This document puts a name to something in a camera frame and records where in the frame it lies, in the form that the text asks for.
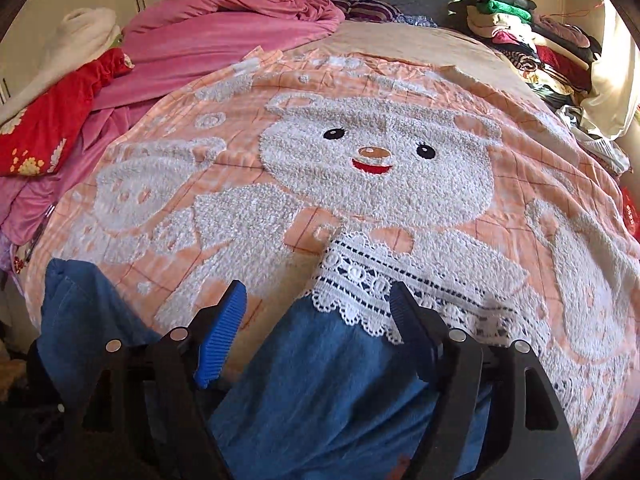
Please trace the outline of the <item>blue denim pants with lace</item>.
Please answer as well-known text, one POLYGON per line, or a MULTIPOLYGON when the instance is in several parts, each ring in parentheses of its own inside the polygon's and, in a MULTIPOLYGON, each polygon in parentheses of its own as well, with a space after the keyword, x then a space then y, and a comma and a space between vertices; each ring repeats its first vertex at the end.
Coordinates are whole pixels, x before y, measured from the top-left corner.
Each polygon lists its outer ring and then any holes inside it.
MULTIPOLYGON (((323 305, 350 264, 394 282, 407 259, 344 235, 333 246, 340 262, 324 265, 208 418, 235 478, 382 479, 433 425, 436 378, 418 376, 420 352, 323 305)), ((135 347, 158 335, 94 264, 50 261, 37 349, 66 403, 88 398, 111 339, 135 347)))

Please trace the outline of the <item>peach bear-pattern bedspread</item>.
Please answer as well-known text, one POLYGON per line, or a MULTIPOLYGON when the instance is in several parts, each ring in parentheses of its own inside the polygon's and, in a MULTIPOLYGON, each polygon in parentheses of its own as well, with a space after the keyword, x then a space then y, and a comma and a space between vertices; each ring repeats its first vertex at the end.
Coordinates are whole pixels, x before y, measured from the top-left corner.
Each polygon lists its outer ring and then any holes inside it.
POLYGON ((397 344, 383 296, 404 281, 448 325, 532 345, 584 474, 639 397, 620 188, 510 65, 454 32, 344 24, 172 92, 56 206, 21 276, 34 321, 52 258, 96 264, 156 330, 243 282, 233 377, 301 296, 397 344))

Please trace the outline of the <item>red floral garment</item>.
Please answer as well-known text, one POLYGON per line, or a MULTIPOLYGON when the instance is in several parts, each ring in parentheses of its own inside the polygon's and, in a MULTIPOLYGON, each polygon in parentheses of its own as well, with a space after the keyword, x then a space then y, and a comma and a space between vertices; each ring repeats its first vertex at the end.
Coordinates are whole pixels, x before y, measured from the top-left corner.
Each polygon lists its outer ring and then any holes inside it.
POLYGON ((2 124, 2 176, 39 178, 58 172, 70 157, 96 95, 133 68, 122 49, 107 50, 2 124))

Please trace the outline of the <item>pink blanket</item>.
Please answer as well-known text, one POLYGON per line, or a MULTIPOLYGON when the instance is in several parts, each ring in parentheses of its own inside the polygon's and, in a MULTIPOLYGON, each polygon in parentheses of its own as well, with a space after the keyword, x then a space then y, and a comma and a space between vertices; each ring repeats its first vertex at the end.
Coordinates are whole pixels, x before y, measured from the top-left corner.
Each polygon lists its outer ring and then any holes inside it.
POLYGON ((110 47, 122 49, 134 68, 96 95, 60 170, 39 178, 1 175, 1 247, 30 242, 48 208, 163 96, 257 47, 288 50, 326 38, 344 18, 331 0, 163 0, 142 11, 110 47))

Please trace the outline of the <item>pile of folded clothes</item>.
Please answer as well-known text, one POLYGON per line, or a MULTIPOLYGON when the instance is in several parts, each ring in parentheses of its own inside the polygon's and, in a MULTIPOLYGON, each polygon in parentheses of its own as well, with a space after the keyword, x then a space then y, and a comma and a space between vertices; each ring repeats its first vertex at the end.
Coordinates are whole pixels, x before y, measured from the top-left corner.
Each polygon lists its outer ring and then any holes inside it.
POLYGON ((582 119, 580 104, 591 91, 591 65, 602 54, 602 42, 578 25, 540 13, 534 0, 458 0, 448 10, 447 25, 507 58, 526 86, 612 176, 632 171, 616 139, 602 136, 582 119))

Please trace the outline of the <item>cream curtain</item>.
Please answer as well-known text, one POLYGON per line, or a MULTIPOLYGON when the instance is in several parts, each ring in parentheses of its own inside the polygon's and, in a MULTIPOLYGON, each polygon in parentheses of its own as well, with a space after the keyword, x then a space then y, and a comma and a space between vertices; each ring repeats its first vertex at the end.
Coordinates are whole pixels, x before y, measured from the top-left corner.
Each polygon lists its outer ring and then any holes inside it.
POLYGON ((627 133, 639 105, 639 48, 611 0, 602 0, 602 54, 591 65, 591 91, 582 100, 582 119, 602 136, 627 133))

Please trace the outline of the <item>cream fleece blanket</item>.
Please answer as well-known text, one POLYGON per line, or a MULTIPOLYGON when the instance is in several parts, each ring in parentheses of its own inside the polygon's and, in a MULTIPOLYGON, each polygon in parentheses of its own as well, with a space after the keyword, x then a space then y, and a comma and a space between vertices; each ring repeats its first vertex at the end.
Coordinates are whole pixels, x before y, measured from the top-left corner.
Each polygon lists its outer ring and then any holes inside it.
POLYGON ((2 105, 2 125, 63 77, 99 58, 114 44, 119 34, 117 15, 112 9, 80 8, 65 15, 43 48, 34 78, 2 105))

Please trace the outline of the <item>purple striped pillow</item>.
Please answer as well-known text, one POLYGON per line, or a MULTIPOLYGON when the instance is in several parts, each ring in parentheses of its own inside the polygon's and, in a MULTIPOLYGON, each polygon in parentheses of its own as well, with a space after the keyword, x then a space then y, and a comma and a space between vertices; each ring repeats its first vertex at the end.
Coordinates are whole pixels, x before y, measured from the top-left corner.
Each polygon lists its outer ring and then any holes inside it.
POLYGON ((398 6, 381 0, 332 0, 332 2, 343 12, 346 21, 437 27, 436 22, 426 15, 405 14, 398 6))

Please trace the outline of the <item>white wardrobe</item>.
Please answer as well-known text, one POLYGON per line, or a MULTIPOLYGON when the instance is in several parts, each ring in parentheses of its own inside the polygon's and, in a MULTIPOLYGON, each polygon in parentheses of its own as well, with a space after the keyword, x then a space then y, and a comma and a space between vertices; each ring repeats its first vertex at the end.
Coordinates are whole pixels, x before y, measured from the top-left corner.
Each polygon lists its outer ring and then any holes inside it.
POLYGON ((35 76, 41 50, 65 15, 80 8, 109 8, 125 26, 160 0, 26 0, 1 39, 1 101, 6 102, 35 76))

